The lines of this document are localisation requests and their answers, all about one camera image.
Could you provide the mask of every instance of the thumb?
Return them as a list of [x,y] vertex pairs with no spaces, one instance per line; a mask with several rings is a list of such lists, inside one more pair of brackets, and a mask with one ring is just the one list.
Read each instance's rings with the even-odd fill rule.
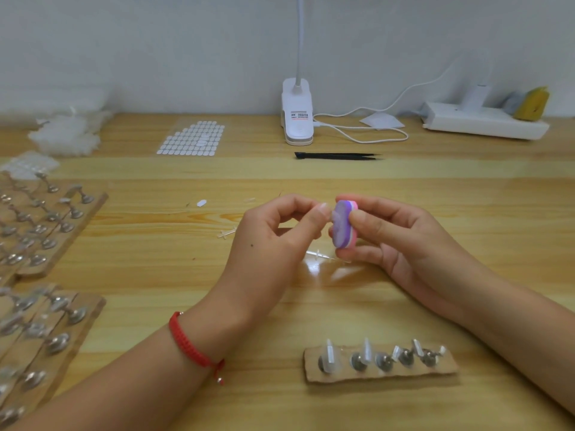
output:
[[331,207],[319,204],[308,211],[300,222],[284,234],[284,238],[295,247],[306,251],[331,217]]
[[413,250],[414,232],[383,219],[376,218],[363,210],[354,210],[349,214],[349,223],[359,235],[386,244],[402,253]]

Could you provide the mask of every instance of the white card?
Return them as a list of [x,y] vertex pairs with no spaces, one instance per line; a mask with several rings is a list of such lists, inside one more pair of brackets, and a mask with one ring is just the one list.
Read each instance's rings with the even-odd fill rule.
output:
[[369,125],[375,129],[384,130],[384,129],[400,129],[405,127],[399,120],[390,114],[385,112],[375,112],[372,115],[369,115],[367,118],[363,118],[360,122],[363,122],[365,125]]

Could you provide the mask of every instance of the pink nail buffer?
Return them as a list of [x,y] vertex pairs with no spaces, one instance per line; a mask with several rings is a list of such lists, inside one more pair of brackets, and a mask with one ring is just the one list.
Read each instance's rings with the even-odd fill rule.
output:
[[349,214],[357,210],[355,201],[338,201],[331,214],[334,221],[332,240],[336,248],[353,248],[358,239],[357,231],[349,223]]

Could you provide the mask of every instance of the forearm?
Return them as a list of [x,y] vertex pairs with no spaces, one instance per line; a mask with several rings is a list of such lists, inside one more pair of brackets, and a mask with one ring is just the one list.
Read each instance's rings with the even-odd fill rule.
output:
[[[221,360],[246,329],[244,321],[232,310],[208,296],[179,318],[194,346],[213,362]],[[183,355],[168,327],[163,326],[96,374],[19,421],[14,431],[163,430],[212,373],[213,369],[201,368]]]
[[463,323],[575,414],[575,313],[493,275]]

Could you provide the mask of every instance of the white wall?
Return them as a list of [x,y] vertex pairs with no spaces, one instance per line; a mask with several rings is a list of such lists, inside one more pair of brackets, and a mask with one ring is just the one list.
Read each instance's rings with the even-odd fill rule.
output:
[[[306,0],[304,77],[314,108],[383,107],[488,48],[492,102],[549,85],[575,114],[575,0]],[[0,0],[0,86],[110,83],[125,111],[276,113],[295,73],[296,0]],[[456,99],[483,62],[413,91]]]

